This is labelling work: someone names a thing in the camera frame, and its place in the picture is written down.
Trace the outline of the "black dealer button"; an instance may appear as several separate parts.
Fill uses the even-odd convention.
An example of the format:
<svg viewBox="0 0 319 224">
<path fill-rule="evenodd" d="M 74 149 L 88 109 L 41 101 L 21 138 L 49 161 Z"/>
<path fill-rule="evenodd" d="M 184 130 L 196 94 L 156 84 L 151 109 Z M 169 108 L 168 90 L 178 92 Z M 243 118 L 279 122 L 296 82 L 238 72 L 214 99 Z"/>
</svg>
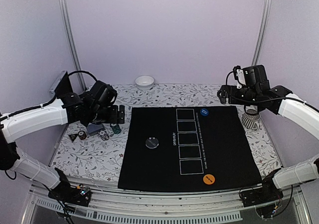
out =
<svg viewBox="0 0 319 224">
<path fill-rule="evenodd" d="M 159 140 L 155 137 L 149 137 L 145 141 L 145 145 L 148 149 L 156 149 L 159 146 Z"/>
</svg>

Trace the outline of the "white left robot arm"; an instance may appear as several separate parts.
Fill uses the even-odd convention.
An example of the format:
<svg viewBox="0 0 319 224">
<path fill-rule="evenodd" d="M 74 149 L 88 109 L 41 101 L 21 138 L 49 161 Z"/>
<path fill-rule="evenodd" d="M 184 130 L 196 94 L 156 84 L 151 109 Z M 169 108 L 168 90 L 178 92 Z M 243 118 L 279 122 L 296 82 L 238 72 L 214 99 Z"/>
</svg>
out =
<svg viewBox="0 0 319 224">
<path fill-rule="evenodd" d="M 14 112 L 50 99 L 48 89 L 61 71 L 30 73 L 24 70 L 0 71 L 0 110 Z M 33 132 L 17 140 L 17 146 L 31 157 L 48 164 L 53 146 L 62 132 L 62 126 L 54 126 Z"/>
</svg>

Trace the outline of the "grey playing card deck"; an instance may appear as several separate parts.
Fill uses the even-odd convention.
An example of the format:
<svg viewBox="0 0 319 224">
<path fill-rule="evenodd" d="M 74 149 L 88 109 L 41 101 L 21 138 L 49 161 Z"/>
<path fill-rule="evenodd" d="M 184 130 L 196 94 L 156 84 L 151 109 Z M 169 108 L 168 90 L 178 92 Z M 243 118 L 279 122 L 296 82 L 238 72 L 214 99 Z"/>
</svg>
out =
<svg viewBox="0 0 319 224">
<path fill-rule="evenodd" d="M 99 133 L 100 131 L 104 130 L 104 126 L 102 124 L 93 124 L 90 123 L 87 127 L 87 133 L 89 136 L 93 136 L 97 133 Z"/>
</svg>

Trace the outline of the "orange big blind button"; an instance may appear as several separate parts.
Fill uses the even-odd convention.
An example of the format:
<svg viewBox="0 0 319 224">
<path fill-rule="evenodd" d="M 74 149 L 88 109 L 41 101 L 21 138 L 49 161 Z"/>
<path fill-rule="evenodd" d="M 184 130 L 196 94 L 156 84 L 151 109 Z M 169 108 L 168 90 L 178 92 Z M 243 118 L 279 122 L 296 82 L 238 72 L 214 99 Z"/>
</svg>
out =
<svg viewBox="0 0 319 224">
<path fill-rule="evenodd" d="M 212 185 L 215 183 L 215 177 L 212 174 L 205 174 L 203 176 L 203 182 L 206 185 Z"/>
</svg>

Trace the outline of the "blue small blind button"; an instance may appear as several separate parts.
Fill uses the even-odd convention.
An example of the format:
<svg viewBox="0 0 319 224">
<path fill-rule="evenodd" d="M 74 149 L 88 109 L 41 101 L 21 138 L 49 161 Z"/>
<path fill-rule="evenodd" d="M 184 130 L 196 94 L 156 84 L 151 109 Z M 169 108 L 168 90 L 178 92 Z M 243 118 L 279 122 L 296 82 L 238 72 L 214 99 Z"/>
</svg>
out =
<svg viewBox="0 0 319 224">
<path fill-rule="evenodd" d="M 208 109 L 206 109 L 206 108 L 202 108 L 202 109 L 200 110 L 200 114 L 201 114 L 202 116 L 208 116 L 208 115 L 209 115 L 209 111 L 208 111 Z"/>
</svg>

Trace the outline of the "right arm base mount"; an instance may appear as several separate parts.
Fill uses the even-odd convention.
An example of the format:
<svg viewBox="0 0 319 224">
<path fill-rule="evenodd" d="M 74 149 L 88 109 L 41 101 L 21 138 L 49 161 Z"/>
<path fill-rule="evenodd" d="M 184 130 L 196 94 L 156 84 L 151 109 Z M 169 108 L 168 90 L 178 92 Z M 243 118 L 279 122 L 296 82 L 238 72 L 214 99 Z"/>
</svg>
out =
<svg viewBox="0 0 319 224">
<path fill-rule="evenodd" d="M 244 207 L 255 206 L 255 212 L 263 220 L 272 219 L 281 207 L 283 192 L 267 186 L 249 187 L 239 191 L 239 198 Z"/>
</svg>

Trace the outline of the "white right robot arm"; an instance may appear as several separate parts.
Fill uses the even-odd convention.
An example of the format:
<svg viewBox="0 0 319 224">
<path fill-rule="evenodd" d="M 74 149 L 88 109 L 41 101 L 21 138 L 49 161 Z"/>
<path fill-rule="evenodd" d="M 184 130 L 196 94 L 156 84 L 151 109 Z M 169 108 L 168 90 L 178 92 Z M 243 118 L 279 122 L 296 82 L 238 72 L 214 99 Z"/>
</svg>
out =
<svg viewBox="0 0 319 224">
<path fill-rule="evenodd" d="M 245 68 L 235 66 L 229 75 L 232 75 L 237 83 L 225 83 L 220 87 L 217 96 L 222 104 L 254 106 L 257 112 L 268 110 L 318 139 L 318 109 L 282 85 L 271 87 L 263 65 Z M 264 187 L 258 190 L 258 198 L 262 202 L 268 202 L 277 194 L 277 189 L 318 178 L 319 155 L 315 154 L 305 161 L 268 174 L 263 180 Z"/>
</svg>

